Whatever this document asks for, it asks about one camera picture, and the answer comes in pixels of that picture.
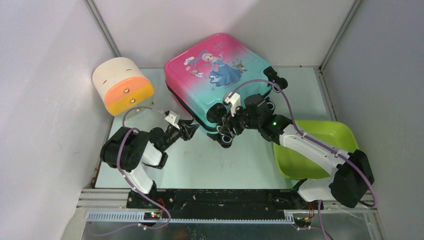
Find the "pink teal cartoon suitcase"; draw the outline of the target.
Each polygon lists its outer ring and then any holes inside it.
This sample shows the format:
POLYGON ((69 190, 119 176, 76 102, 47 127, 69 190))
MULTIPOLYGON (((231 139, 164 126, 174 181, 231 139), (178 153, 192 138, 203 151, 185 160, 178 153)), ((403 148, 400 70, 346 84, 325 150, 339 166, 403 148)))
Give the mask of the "pink teal cartoon suitcase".
POLYGON ((216 33, 168 60, 164 73, 173 98, 223 148, 234 138, 221 130, 222 118, 231 110, 224 104, 227 94, 237 90, 243 102, 251 95, 276 92, 272 83, 288 86, 268 61, 227 33, 216 33))

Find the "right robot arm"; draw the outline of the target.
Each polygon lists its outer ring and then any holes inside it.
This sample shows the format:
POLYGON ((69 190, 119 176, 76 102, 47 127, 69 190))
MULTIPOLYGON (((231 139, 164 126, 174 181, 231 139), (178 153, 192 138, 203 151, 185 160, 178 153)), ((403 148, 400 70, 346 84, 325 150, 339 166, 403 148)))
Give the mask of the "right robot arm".
POLYGON ((300 180, 291 194, 291 204, 304 209, 313 201, 337 201, 354 208, 370 189, 374 176, 367 155, 330 145, 304 131, 291 119, 274 113, 273 103, 254 94, 241 104, 241 96, 229 92, 223 103, 230 107, 217 130, 222 135, 236 136, 243 130, 256 130, 268 142, 291 149, 323 169, 328 177, 300 180))

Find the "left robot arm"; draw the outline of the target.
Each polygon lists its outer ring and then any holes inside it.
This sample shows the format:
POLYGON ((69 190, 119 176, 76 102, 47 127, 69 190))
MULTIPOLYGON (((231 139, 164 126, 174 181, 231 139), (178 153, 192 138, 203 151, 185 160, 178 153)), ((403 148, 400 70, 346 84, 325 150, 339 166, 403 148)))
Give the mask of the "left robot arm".
POLYGON ((109 167, 118 169, 133 191, 140 192, 138 201, 145 208, 153 208, 158 194, 156 183, 147 175, 144 166, 162 169, 168 159, 166 150, 177 140, 189 141, 199 124, 193 120, 179 120, 166 130, 155 127, 149 132, 122 126, 106 141, 100 150, 100 159, 109 167))

